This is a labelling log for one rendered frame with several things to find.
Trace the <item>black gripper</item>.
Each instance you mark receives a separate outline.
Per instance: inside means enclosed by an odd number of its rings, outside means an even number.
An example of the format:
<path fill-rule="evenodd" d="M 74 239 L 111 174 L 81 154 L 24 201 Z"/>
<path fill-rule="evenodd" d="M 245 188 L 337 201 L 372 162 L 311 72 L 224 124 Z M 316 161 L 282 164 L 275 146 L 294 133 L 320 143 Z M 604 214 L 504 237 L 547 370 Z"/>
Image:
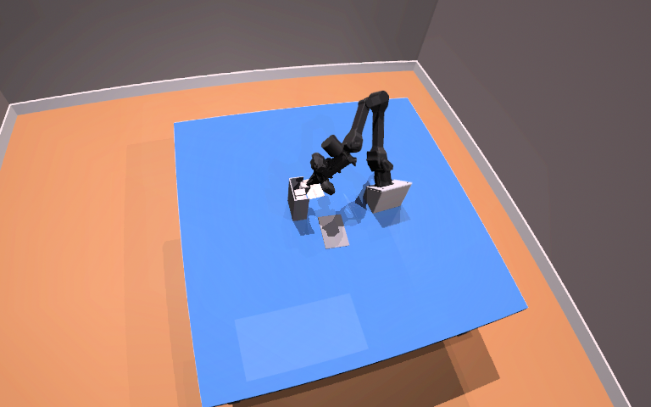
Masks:
<path fill-rule="evenodd" d="M 312 158 L 313 158 L 314 155 L 319 156 L 319 157 L 321 157 L 323 159 L 325 158 L 322 154 L 320 154 L 318 152 L 312 153 L 311 154 Z M 314 170 L 312 176 L 308 179 L 306 184 L 307 185 L 320 184 L 321 189 L 322 189 L 323 192 L 325 192 L 325 193 L 327 193 L 329 195 L 333 195 L 336 190 L 335 190 L 335 187 L 334 187 L 333 183 L 331 183 L 329 181 L 329 178 L 332 179 L 333 175 L 335 175 L 336 173 L 340 174 L 341 169 L 339 169 L 337 167 L 337 165 L 334 162 L 334 159 L 331 158 L 331 157 L 328 160 L 328 164 L 329 163 L 331 163 L 331 168 L 324 175 L 322 173 L 316 172 L 316 170 Z"/>

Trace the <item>dark grey open bin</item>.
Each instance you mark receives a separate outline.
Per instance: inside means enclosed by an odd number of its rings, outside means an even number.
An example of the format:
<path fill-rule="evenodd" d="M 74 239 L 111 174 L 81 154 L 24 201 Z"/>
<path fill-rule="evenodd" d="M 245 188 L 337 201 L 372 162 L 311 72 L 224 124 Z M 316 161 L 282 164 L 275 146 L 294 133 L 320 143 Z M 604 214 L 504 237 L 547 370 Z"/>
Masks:
<path fill-rule="evenodd" d="M 309 209 L 309 198 L 297 199 L 294 197 L 294 190 L 298 187 L 300 181 L 303 182 L 303 176 L 289 178 L 287 201 L 289 204 L 292 221 L 307 220 Z"/>

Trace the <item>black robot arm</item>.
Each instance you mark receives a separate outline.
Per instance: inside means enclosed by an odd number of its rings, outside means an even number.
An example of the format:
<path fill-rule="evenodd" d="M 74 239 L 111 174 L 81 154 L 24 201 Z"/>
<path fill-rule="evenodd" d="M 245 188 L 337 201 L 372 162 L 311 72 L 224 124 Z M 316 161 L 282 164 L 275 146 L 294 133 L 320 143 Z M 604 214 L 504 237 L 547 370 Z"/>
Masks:
<path fill-rule="evenodd" d="M 358 101 L 358 107 L 354 116 L 352 128 L 340 142 L 335 135 L 330 135 L 321 143 L 321 147 L 334 159 L 339 169 L 349 164 L 356 166 L 357 157 L 351 153 L 358 153 L 363 148 L 363 129 L 368 113 L 372 111 L 372 138 L 370 151 L 367 151 L 367 164 L 371 172 L 375 171 L 375 186 L 386 187 L 394 184 L 391 178 L 393 164 L 387 160 L 387 153 L 384 149 L 384 125 L 385 112 L 388 107 L 389 95 L 385 91 L 372 92 L 367 98 Z M 328 164 L 329 157 L 323 159 L 313 156 L 310 160 L 311 169 L 323 175 L 331 168 Z"/>

